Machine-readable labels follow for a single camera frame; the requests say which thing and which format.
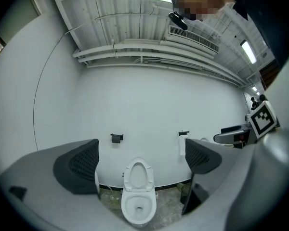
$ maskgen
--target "mesh panel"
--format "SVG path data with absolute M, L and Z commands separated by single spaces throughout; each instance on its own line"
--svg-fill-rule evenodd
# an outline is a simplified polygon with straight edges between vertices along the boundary
M 195 33 L 191 33 L 191 32 L 187 32 L 187 31 L 184 31 L 182 29 L 179 29 L 179 28 L 176 28 L 176 27 L 173 27 L 171 26 L 170 27 L 170 33 L 171 34 L 175 34 L 175 35 L 179 35 L 179 36 L 183 36 L 183 37 L 186 37 L 188 39 L 192 39 L 193 41 L 196 41 L 200 44 L 203 44 L 203 45 L 206 45 L 208 46 L 209 48 L 215 50 L 218 52 L 218 46 L 211 43 L 210 41 L 206 40 L 205 38 L 202 38 L 200 36 L 198 36 L 197 34 Z
M 77 176 L 94 181 L 95 169 L 99 161 L 98 143 L 74 156 L 68 163 L 69 169 Z
M 185 158 L 190 168 L 205 164 L 210 159 L 208 155 L 197 150 L 197 148 L 187 143 L 185 144 L 185 151 L 186 151 Z

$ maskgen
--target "ceiling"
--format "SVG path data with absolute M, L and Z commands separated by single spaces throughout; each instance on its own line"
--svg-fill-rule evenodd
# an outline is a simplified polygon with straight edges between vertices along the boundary
M 157 0 L 55 1 L 81 51 L 112 43 L 119 44 L 131 38 L 164 40 L 168 26 L 174 25 L 168 18 L 168 13 L 172 10 L 172 5 L 168 2 Z M 186 20 L 186 22 L 189 31 L 219 47 L 219 53 L 214 55 L 214 62 L 242 78 L 244 81 L 240 81 L 239 86 L 248 87 L 250 83 L 255 84 L 259 81 L 258 74 L 251 79 L 247 78 L 274 59 L 252 20 L 243 19 L 231 8 L 231 5 L 225 6 L 215 15 L 208 15 L 203 22 L 199 20 Z M 243 40 L 249 42 L 256 56 L 256 63 L 251 64 L 240 46 Z

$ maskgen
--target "air vent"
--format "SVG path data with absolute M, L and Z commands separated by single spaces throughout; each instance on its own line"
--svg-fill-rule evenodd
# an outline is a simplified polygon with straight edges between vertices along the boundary
M 202 44 L 203 46 L 206 46 L 213 50 L 214 52 L 218 53 L 218 46 L 216 44 L 213 44 L 211 41 L 208 41 L 207 39 L 189 32 L 189 31 L 184 31 L 180 28 L 174 27 L 174 26 L 169 26 L 169 34 L 175 35 L 175 36 L 180 36 L 184 37 L 186 39 L 192 40 L 194 42 L 197 42 L 199 44 Z

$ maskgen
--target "black bracket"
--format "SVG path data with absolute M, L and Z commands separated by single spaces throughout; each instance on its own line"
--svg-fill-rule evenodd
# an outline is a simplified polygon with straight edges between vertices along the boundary
M 123 140 L 123 134 L 110 134 L 111 135 L 111 142 L 113 143 L 119 143 L 120 144 L 120 141 Z
M 179 132 L 179 137 L 181 136 L 181 135 L 187 135 L 189 133 L 189 131 L 186 131 L 186 132 Z

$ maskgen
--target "toilet bowl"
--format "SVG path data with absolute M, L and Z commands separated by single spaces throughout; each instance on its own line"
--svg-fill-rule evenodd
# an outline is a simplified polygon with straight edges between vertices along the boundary
M 137 228 L 146 226 L 155 215 L 153 169 L 141 157 L 126 166 L 121 209 L 125 219 Z

